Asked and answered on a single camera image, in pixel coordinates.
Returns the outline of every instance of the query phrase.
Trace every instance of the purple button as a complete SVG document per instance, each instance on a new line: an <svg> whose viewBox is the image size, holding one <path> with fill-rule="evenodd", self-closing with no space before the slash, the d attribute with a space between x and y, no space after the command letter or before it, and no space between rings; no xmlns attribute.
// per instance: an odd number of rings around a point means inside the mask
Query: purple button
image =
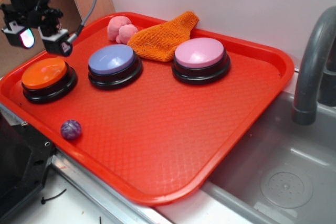
<svg viewBox="0 0 336 224"><path fill-rule="evenodd" d="M112 45L96 51L89 59L89 67L97 74L113 74L127 68L133 60L131 47Z"/></svg>
<svg viewBox="0 0 336 224"><path fill-rule="evenodd" d="M223 55L223 44L211 38L190 39L175 50L177 63L186 68L209 67L219 62Z"/></svg>

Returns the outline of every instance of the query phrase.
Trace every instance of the round button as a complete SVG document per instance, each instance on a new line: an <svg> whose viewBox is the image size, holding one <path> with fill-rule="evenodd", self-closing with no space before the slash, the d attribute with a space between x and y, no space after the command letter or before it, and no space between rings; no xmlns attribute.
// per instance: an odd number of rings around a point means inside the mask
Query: round button
<svg viewBox="0 0 336 224"><path fill-rule="evenodd" d="M27 68L21 81L29 89L42 89L59 81L66 72L67 66L62 59L48 58Z"/></svg>
<svg viewBox="0 0 336 224"><path fill-rule="evenodd" d="M127 45L112 45L96 51L89 59L89 67L96 74L113 74L127 68L134 61L133 49Z"/></svg>
<svg viewBox="0 0 336 224"><path fill-rule="evenodd" d="M224 55L223 44L212 38L195 38L180 44L175 50L178 64L186 68L206 68L219 62Z"/></svg>

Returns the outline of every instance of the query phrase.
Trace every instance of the blue button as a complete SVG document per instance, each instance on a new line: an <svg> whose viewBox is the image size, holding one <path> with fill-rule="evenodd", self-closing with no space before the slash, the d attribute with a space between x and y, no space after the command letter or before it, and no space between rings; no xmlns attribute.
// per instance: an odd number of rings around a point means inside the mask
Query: blue button
<svg viewBox="0 0 336 224"><path fill-rule="evenodd" d="M133 60L130 46L112 45L96 51L89 59L89 67L96 74L113 74L127 68Z"/></svg>

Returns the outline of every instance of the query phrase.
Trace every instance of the orange button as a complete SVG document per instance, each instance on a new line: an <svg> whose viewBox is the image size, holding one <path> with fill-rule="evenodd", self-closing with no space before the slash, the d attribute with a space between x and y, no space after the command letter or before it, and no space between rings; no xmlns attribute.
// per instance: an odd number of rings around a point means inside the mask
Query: orange button
<svg viewBox="0 0 336 224"><path fill-rule="evenodd" d="M66 72L67 66L62 59L48 58L27 68L21 81L28 89L42 89L59 81Z"/></svg>

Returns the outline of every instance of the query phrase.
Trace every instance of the black button base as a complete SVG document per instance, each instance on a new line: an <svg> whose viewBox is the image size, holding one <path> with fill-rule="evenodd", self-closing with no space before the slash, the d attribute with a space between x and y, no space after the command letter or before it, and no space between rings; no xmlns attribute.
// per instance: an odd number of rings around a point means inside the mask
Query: black button base
<svg viewBox="0 0 336 224"><path fill-rule="evenodd" d="M176 80L187 84L208 84L223 78L230 70L230 57L224 55L222 59L206 68L187 68L176 61L174 56L172 70Z"/></svg>
<svg viewBox="0 0 336 224"><path fill-rule="evenodd" d="M47 103L56 101L68 94L77 84L77 75L75 70L67 63L66 74L56 83L42 89L29 89L23 87L23 95L32 103Z"/></svg>
<svg viewBox="0 0 336 224"><path fill-rule="evenodd" d="M89 66L89 80L98 89L119 89L134 82L141 75L142 70L142 61L138 55L135 55L133 62L117 73L97 74Z"/></svg>

